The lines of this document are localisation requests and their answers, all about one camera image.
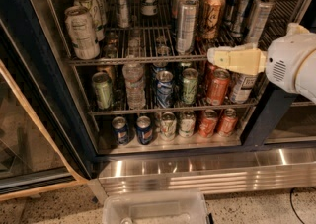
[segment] terrazzo floor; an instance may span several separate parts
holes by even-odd
[[[305,224],[316,223],[316,189],[297,188],[292,203]],[[301,223],[290,205],[290,189],[208,195],[206,205],[215,224]],[[0,223],[102,223],[102,205],[85,186],[42,193],[40,198],[0,202]]]

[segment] gold can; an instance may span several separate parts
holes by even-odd
[[[218,37],[225,4],[225,0],[202,0],[202,13],[199,20],[201,38],[215,39]]]

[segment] red can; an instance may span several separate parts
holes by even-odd
[[[199,120],[198,134],[204,138],[212,136],[217,125],[217,122],[218,115],[216,111],[203,111]]]
[[[230,136],[234,132],[237,121],[238,117],[234,109],[225,110],[218,123],[217,133],[223,137]]]
[[[211,105],[221,105],[224,102],[225,95],[229,86],[230,75],[227,70],[214,70],[213,78],[208,84],[206,100]]]

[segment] plastic container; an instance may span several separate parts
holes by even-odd
[[[103,224],[205,224],[207,210],[198,190],[168,190],[110,196]]]

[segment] green can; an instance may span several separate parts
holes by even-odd
[[[97,96],[98,108],[108,109],[113,102],[111,77],[107,72],[98,72],[92,76],[92,85]]]
[[[186,105],[196,102],[198,90],[198,71],[194,68],[187,68],[182,72],[181,100]]]

